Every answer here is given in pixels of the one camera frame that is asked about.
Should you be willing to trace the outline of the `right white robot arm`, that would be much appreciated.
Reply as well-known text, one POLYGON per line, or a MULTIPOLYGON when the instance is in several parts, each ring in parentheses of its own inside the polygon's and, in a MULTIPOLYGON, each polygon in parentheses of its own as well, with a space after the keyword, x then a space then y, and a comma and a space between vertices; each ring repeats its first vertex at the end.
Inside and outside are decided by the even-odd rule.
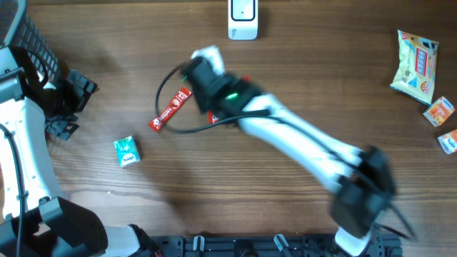
POLYGON ((331 192, 337 250, 347 256, 364 253, 375 223, 396 195, 388 159, 380 149, 363 151, 332 138, 260 86, 216 72, 204 57, 190 61, 181 73, 194 90, 201 111, 213 112, 224 123, 236 122, 243 132, 296 161, 331 192))

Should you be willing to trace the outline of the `red candy bag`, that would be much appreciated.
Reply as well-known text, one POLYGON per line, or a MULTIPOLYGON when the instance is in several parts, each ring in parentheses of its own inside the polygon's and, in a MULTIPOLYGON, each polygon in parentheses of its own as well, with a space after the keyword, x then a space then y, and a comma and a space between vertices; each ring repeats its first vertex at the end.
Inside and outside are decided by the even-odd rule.
POLYGON ((207 118, 208 118, 208 121, 210 124, 215 124, 221 120, 212 111, 207 111, 206 114, 207 114, 207 118))

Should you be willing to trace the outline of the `red coffee stick sachet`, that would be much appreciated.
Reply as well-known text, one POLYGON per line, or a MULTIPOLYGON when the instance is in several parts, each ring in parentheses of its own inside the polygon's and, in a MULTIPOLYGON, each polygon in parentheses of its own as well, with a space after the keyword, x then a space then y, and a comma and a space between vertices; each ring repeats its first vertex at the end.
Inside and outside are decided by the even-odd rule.
POLYGON ((191 96, 192 92, 187 88, 182 87, 176 92, 165 110, 156 118, 150 120, 149 127, 155 132, 159 132, 191 96))

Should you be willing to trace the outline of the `orange tissue pack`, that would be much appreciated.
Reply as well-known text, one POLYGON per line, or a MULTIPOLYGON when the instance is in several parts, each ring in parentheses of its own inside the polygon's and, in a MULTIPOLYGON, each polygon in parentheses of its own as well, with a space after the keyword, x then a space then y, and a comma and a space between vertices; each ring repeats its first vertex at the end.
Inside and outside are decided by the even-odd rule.
POLYGON ((439 136, 438 142, 446 154, 455 153, 457 150, 457 130, 455 129, 439 136))
POLYGON ((428 109, 423 113, 428 121, 434 127, 441 126, 456 110, 454 105, 444 96, 438 98, 428 109))

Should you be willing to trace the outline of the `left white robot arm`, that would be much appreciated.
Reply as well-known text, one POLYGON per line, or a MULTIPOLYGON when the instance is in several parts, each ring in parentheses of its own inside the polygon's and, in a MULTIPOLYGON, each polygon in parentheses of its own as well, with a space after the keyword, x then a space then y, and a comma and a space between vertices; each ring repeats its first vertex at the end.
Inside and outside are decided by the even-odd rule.
POLYGON ((51 81, 46 62, 17 46, 1 49, 1 173, 5 186, 1 252, 5 256, 160 256, 134 224, 104 226, 65 198, 46 135, 68 139, 98 86, 72 71, 51 81))

